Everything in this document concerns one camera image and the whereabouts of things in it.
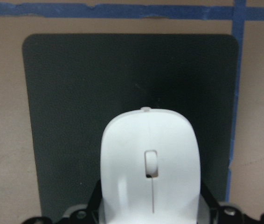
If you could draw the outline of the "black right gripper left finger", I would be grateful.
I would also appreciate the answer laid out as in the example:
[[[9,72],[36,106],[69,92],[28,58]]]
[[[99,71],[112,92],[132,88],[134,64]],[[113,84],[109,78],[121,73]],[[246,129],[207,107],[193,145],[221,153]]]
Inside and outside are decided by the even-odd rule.
[[[101,180],[98,180],[88,201],[88,205],[86,209],[87,214],[90,215],[92,212],[98,211],[101,201],[102,201],[102,187],[101,187]]]

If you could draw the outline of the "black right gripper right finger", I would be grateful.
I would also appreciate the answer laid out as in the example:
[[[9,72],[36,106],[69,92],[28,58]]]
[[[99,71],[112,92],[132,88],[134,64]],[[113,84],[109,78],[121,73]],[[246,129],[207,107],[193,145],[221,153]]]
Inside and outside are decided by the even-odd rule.
[[[198,217],[216,217],[218,202],[204,182],[201,182]]]

